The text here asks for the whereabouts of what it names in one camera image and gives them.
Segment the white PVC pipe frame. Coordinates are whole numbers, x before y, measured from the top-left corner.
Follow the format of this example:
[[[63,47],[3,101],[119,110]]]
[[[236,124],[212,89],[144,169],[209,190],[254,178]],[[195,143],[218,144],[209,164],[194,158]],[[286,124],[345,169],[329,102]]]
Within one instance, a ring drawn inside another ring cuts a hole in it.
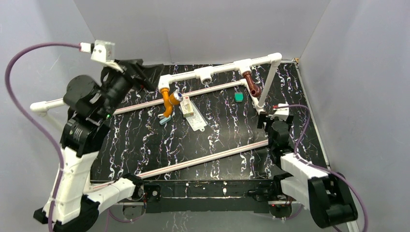
[[[282,61],[282,54],[273,53],[265,57],[254,58],[254,59],[243,59],[243,60],[235,61],[233,63],[224,64],[224,65],[207,66],[203,68],[198,68],[191,72],[183,72],[183,73],[173,74],[173,75],[170,75],[170,74],[163,75],[161,76],[160,84],[158,85],[158,87],[159,87],[159,90],[162,90],[165,87],[169,86],[170,83],[173,83],[173,82],[179,82],[179,81],[189,80],[193,78],[199,78],[200,80],[209,79],[214,74],[227,72],[227,71],[240,71],[240,74],[243,74],[245,72],[250,71],[250,67],[269,63],[271,64],[271,67],[273,68],[273,71],[269,72],[268,78],[265,83],[265,86],[269,88],[272,85],[275,72],[279,64],[281,63],[281,61]],[[239,85],[243,85],[246,88],[248,88],[248,90],[250,90],[250,87],[248,86],[247,81],[245,79],[241,79],[239,81],[229,82],[223,85],[218,85],[214,87],[196,90],[193,92],[186,93],[185,95],[186,96],[198,96],[198,95],[206,94],[209,92],[222,90],[222,89],[226,89],[229,87],[235,87]],[[30,105],[30,110],[34,112],[35,114],[46,118],[47,121],[53,124],[55,128],[61,130],[62,125],[58,121],[56,121],[54,118],[49,116],[47,112],[49,111],[49,109],[61,107],[63,105],[64,105],[63,99],[57,99],[57,100],[52,100],[52,101],[41,101],[41,102],[32,103]],[[181,163],[170,165],[167,167],[158,168],[152,171],[141,173],[138,176],[141,177],[142,179],[147,179],[149,177],[153,177],[153,176],[169,173],[172,171],[188,168],[191,166],[199,165],[202,163],[218,160],[218,159],[225,158],[231,155],[236,155],[241,152],[246,152],[246,151],[260,148],[266,145],[267,145],[267,140],[264,140],[261,142],[257,142],[257,143],[253,143],[253,144],[249,144],[245,146],[240,146],[234,149],[229,149],[229,150],[222,151],[216,154],[207,155],[201,158],[181,162]]]

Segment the orange water faucet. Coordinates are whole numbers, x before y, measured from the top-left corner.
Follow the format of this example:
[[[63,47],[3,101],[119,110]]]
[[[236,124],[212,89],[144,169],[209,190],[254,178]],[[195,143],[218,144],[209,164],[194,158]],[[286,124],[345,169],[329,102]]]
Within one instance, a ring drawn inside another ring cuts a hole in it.
[[[179,105],[183,101],[183,96],[178,90],[170,92],[169,88],[160,89],[160,93],[162,94],[163,105],[165,107],[163,116],[169,117],[173,112],[174,106]]]

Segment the clear plastic bag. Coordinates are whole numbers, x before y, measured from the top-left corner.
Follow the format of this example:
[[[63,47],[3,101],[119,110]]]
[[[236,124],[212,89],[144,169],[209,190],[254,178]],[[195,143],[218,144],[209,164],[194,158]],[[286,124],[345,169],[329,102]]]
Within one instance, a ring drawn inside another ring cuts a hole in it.
[[[191,102],[191,105],[193,107],[193,115],[186,117],[185,119],[187,120],[188,124],[190,125],[193,131],[204,132],[205,127],[208,125],[208,123],[202,116],[202,114],[199,112],[196,105],[193,102]]]

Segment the brown water faucet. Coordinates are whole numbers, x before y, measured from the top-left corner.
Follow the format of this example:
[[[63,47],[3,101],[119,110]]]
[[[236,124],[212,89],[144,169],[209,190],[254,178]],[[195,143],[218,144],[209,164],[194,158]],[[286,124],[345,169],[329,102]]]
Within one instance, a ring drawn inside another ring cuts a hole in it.
[[[243,78],[245,78],[247,85],[249,87],[249,92],[251,94],[251,96],[257,98],[261,95],[262,91],[261,88],[255,84],[255,82],[253,81],[252,78],[252,73],[251,71],[245,71],[242,73]]]

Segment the small cardboard box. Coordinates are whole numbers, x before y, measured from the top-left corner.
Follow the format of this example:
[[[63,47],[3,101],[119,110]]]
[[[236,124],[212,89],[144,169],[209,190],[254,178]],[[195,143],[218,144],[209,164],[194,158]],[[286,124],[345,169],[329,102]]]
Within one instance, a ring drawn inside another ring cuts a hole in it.
[[[182,112],[183,117],[191,117],[194,115],[193,105],[190,101],[189,96],[183,97],[182,101],[179,104],[180,110]]]

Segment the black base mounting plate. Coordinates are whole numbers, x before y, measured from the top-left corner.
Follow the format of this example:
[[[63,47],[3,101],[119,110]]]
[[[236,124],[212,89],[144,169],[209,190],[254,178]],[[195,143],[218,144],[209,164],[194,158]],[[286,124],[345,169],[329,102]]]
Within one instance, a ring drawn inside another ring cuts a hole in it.
[[[272,180],[146,181],[147,212],[252,211],[286,218],[293,212],[289,197]]]

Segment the light blue tape roll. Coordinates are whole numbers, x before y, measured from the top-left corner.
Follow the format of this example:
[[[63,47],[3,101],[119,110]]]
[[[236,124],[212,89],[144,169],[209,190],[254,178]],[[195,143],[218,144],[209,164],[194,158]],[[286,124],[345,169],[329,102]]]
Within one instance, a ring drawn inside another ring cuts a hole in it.
[[[160,125],[165,125],[167,122],[169,122],[171,120],[171,116],[169,117],[164,117],[160,119]]]

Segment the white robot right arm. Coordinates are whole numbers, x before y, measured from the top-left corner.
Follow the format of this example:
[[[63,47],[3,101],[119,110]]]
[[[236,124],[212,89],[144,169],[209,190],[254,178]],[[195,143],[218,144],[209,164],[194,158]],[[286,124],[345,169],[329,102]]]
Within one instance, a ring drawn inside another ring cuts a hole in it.
[[[261,112],[258,128],[268,135],[268,151],[272,162],[284,174],[274,176],[273,196],[288,196],[305,206],[320,228],[357,220],[358,212],[348,185],[334,174],[316,169],[297,157],[290,137],[292,118]]]

